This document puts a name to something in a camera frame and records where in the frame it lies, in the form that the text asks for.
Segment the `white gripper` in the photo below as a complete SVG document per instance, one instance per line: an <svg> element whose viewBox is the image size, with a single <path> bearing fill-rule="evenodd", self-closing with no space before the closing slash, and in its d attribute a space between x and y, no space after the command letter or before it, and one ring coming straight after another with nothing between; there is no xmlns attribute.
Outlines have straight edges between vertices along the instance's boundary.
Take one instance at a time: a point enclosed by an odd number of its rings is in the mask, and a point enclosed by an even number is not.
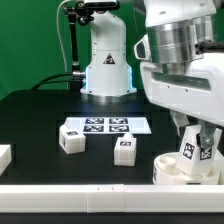
<svg viewBox="0 0 224 224"><path fill-rule="evenodd" d="M178 136L189 124L189 115L201 119L200 146L212 147L216 125L224 127L224 53L205 53L202 59L189 64L184 75L177 76L165 75L159 65L151 62L146 35L134 45L134 54L140 60L148 100L171 110Z"/></svg>

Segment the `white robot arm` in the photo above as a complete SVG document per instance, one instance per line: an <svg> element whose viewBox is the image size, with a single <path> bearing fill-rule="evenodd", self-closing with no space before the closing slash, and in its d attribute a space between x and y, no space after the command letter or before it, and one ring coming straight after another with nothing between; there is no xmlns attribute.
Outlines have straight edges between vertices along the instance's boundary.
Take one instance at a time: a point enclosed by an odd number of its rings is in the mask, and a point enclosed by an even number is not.
<svg viewBox="0 0 224 224"><path fill-rule="evenodd" d="M199 120L199 144L214 145L224 126L224 45L216 41L219 0L134 0L145 35L134 45L146 96L153 104Z"/></svg>

